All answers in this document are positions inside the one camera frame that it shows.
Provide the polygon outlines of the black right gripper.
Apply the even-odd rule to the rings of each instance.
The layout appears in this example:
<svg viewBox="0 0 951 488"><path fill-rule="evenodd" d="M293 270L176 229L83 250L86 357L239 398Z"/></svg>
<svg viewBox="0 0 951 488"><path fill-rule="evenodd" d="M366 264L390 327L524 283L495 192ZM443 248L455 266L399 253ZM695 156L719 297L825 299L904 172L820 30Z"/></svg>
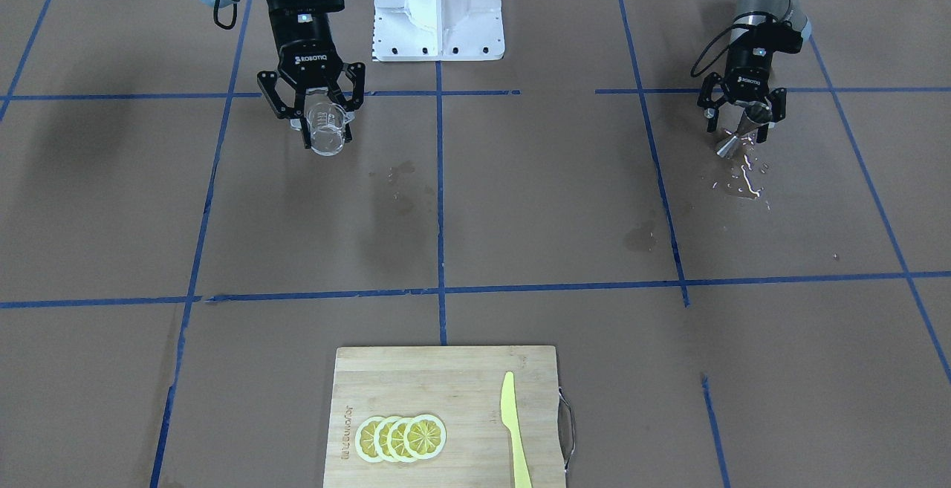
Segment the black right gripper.
<svg viewBox="0 0 951 488"><path fill-rule="evenodd" d="M289 120L302 136L303 146L312 149L311 126L307 122L307 92L325 88L329 98L344 110L343 140L353 140L350 122L366 96L366 65L344 64L332 39L328 14L340 12L344 0L266 0L268 16L278 52L275 71L257 73L257 84L279 120ZM340 88L340 74L350 82L350 96ZM294 102L279 95L279 81L293 89Z"/></svg>

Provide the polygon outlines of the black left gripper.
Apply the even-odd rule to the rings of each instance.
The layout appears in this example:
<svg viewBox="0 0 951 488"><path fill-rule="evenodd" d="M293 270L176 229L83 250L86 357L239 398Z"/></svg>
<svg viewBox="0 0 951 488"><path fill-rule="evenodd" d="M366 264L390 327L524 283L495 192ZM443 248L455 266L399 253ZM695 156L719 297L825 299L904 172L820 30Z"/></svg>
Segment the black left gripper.
<svg viewBox="0 0 951 488"><path fill-rule="evenodd" d="M768 87L775 53L799 53L804 44L801 32L790 24L733 25L723 76L703 79L697 105L707 120L707 133L717 132L720 108L767 102L768 120L758 127L758 143L787 116L786 88Z"/></svg>

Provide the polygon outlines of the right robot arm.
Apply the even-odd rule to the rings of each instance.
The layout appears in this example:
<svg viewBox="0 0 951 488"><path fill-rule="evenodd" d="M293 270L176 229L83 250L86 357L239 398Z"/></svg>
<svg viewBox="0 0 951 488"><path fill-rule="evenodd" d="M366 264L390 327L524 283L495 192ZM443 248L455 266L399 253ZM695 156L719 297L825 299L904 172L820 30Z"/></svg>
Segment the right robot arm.
<svg viewBox="0 0 951 488"><path fill-rule="evenodd" d="M200 1L218 12L241 0ZM265 1L278 64L258 72L259 89L306 149L334 156L352 140L350 123L366 92L366 65L344 62L332 38L329 16L342 11L345 0Z"/></svg>

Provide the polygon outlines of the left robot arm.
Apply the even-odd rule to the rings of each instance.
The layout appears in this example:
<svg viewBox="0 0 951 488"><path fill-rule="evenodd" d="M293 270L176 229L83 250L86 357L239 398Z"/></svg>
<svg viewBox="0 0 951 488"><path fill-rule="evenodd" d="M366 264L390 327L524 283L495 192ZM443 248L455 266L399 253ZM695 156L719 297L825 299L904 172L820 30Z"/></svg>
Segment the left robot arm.
<svg viewBox="0 0 951 488"><path fill-rule="evenodd" d="M770 87L773 56L798 54L811 35L811 21L799 0L736 0L733 20L713 38L717 42L730 37L719 54L726 58L724 72L711 72L707 66L690 71L693 78L706 75L697 105L707 119L707 131L717 129L720 108L730 103L744 109L735 137L754 135L763 143L770 125L787 116L788 90Z"/></svg>

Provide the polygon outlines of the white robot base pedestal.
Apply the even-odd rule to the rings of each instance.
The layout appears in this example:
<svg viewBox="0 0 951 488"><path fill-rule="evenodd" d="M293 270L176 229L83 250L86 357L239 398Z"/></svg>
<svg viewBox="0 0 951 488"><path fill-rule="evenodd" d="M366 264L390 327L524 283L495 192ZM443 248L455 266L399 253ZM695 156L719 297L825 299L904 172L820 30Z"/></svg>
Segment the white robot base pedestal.
<svg viewBox="0 0 951 488"><path fill-rule="evenodd" d="M374 0L375 62L484 62L505 52L502 0Z"/></svg>

